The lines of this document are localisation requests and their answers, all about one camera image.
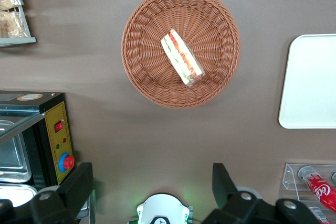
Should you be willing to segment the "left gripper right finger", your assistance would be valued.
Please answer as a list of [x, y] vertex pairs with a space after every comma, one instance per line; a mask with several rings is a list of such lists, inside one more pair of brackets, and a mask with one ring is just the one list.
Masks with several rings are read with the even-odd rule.
[[212, 168], [212, 191], [217, 204], [203, 223], [319, 223], [309, 208], [294, 199], [274, 205], [246, 190], [238, 190], [222, 163]]

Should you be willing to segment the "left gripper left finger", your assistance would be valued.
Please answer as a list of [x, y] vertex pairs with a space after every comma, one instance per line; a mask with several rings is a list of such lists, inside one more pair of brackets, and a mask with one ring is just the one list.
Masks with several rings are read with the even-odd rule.
[[40, 192], [18, 207], [2, 199], [1, 223], [76, 223], [92, 191], [92, 164], [81, 163], [55, 191]]

